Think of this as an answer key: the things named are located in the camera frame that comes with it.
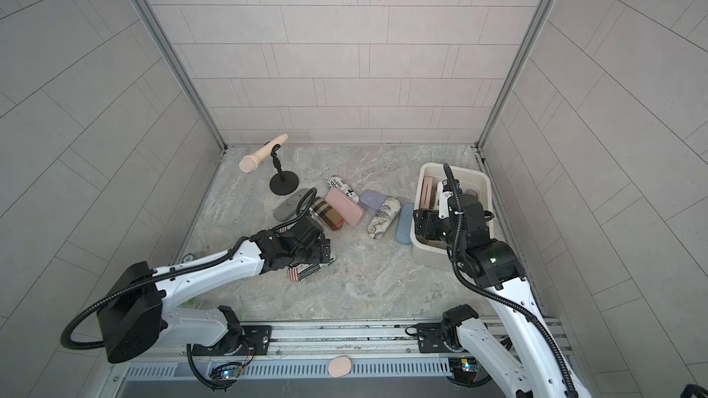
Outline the brown plaid glasses case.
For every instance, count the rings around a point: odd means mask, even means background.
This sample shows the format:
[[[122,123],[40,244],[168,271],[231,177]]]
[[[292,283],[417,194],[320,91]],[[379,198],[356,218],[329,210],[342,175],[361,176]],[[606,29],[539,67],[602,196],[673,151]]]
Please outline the brown plaid glasses case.
[[[339,231],[344,226],[344,219],[326,200],[316,197],[310,208],[313,217],[332,231]]]

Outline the cream plastic storage box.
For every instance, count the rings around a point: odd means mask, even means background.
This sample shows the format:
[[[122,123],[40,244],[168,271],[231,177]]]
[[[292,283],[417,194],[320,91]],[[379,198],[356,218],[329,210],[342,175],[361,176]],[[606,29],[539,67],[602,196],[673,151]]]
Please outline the cream plastic storage box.
[[[462,197],[473,197],[484,209],[492,210],[492,182],[486,174],[455,166],[450,170]],[[449,213],[453,202],[453,195],[447,191],[444,165],[434,162],[422,165],[409,227],[415,263],[447,272],[451,270],[447,247],[452,244],[455,234]]]

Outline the pink glasses case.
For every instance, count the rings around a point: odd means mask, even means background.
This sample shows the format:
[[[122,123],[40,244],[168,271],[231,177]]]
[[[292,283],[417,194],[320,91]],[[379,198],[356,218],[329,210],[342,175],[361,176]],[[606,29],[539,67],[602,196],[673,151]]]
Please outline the pink glasses case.
[[[435,184],[433,176],[425,176],[422,180],[422,187],[420,192],[420,209],[431,209],[433,205]]]
[[[344,221],[352,226],[358,226],[364,218],[363,208],[345,195],[339,188],[331,188],[326,195],[326,202],[332,206]]]

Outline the map print glasses case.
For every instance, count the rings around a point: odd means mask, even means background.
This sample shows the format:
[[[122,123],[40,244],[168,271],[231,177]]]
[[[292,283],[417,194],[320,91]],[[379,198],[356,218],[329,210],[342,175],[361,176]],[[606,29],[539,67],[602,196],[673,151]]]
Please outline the map print glasses case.
[[[388,197],[367,227],[367,234],[374,240],[379,240],[391,227],[401,210],[401,203],[396,197]]]

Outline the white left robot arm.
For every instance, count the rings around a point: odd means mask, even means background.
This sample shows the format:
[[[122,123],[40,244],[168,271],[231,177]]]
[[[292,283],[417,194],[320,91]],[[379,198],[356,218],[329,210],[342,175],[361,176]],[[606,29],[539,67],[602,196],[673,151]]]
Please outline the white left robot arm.
[[[135,263],[104,298],[69,322],[60,344],[77,351],[102,348],[112,364],[135,359],[154,346],[199,345],[234,352],[243,331],[232,308],[195,311],[184,303],[240,279],[330,260],[324,229],[301,217],[284,232],[261,230],[190,263],[159,268]]]

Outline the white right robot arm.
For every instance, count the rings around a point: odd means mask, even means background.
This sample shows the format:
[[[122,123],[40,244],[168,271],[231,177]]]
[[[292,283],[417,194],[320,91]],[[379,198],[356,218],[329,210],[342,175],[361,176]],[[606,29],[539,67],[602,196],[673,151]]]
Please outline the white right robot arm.
[[[445,243],[455,278],[490,302],[512,346],[491,335],[469,305],[442,316],[444,344],[472,355],[507,397],[588,397],[536,306],[523,265],[490,235],[492,218],[466,193],[448,193],[439,210],[413,214],[415,235]]]

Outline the black microphone stand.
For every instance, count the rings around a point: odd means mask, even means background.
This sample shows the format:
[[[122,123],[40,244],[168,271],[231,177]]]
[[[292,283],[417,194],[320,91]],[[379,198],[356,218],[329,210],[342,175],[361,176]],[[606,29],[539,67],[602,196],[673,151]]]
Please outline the black microphone stand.
[[[271,178],[269,182],[269,188],[275,195],[290,195],[294,193],[299,185],[299,177],[292,171],[284,171],[282,169],[282,164],[278,158],[278,151],[281,145],[276,144],[271,149],[270,156],[273,161],[273,166],[276,169],[276,174]]]

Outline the beige microphone head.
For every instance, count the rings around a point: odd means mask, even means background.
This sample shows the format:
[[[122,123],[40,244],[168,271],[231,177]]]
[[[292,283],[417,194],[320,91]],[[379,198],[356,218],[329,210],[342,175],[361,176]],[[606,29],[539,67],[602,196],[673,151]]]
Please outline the beige microphone head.
[[[274,147],[282,146],[288,139],[289,136],[287,134],[282,134],[263,145],[263,147],[260,147],[260,149],[253,154],[244,156],[239,163],[240,170],[245,173],[255,171],[262,162],[271,155]]]

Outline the pink oval eraser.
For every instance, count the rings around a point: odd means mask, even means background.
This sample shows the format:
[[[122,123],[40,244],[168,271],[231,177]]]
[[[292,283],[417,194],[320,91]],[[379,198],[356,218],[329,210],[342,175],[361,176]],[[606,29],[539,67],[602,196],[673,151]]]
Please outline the pink oval eraser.
[[[331,378],[339,379],[350,375],[352,368],[352,360],[347,356],[340,356],[330,360],[327,365],[327,373]]]

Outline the right circuit board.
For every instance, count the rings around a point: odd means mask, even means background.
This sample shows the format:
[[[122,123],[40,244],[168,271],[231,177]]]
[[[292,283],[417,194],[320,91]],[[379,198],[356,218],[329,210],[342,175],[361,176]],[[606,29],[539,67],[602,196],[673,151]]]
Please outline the right circuit board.
[[[479,364],[475,359],[448,359],[451,379],[458,383],[475,383],[479,377]]]

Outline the circuit board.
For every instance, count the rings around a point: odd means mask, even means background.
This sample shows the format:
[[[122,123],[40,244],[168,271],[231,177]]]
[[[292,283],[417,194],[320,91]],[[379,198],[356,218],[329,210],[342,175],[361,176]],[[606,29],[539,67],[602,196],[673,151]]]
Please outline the circuit board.
[[[243,371],[243,365],[240,362],[232,362],[214,367],[209,378],[212,381],[236,381]]]
[[[479,364],[475,359],[448,359],[451,379],[458,383],[475,383],[479,377]]]

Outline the left circuit board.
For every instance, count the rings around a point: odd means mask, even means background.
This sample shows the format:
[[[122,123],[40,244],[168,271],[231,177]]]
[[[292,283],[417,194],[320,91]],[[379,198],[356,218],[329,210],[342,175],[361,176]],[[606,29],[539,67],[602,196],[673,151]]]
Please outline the left circuit board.
[[[209,378],[212,381],[236,381],[243,371],[243,365],[240,362],[232,362],[214,367]]]

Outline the aluminium rail frame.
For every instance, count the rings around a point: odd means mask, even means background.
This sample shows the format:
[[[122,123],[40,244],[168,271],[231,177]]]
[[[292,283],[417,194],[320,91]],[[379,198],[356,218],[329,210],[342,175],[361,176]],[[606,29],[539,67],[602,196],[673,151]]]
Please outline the aluminium rail frame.
[[[492,350],[504,345],[488,334],[485,322],[467,310],[458,316],[448,311],[440,321],[452,329],[461,350],[480,360],[490,360]],[[396,322],[290,322],[273,328],[269,346],[283,340],[293,344],[357,346],[374,342],[417,340],[406,331],[414,324]],[[178,309],[165,318],[146,320],[100,320],[103,346],[108,361],[118,364],[147,352],[154,346],[200,345],[214,346],[229,330],[238,331],[243,326],[231,309],[197,311]]]

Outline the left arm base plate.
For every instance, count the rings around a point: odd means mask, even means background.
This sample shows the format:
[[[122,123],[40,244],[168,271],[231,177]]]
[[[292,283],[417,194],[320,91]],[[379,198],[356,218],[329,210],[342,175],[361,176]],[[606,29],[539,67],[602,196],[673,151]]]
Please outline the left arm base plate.
[[[238,331],[229,330],[214,346],[192,346],[197,357],[264,356],[267,353],[273,328],[269,325],[246,325]]]

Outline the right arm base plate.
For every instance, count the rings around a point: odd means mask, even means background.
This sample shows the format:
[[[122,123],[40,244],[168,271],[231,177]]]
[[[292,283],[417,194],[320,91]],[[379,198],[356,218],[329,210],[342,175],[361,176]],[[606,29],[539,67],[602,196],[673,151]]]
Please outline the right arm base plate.
[[[423,354],[454,353],[462,349],[450,326],[442,322],[414,324],[406,333],[417,339],[420,353]]]

